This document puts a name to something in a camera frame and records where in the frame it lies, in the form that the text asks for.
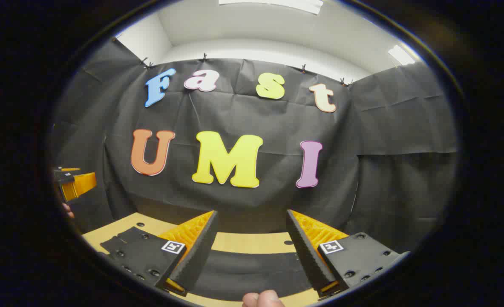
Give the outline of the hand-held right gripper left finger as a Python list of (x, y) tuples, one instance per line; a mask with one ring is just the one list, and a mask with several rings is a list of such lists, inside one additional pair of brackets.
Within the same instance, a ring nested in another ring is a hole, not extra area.
[(107, 241), (107, 259), (141, 284), (186, 296), (207, 262), (217, 229), (216, 211), (161, 235), (132, 227)]

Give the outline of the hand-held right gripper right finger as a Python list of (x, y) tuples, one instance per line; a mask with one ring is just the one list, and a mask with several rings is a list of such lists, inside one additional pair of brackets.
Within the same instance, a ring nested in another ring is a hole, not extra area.
[(294, 210), (287, 210), (285, 223), (308, 281), (321, 299), (372, 280), (408, 256), (367, 233), (346, 235)]

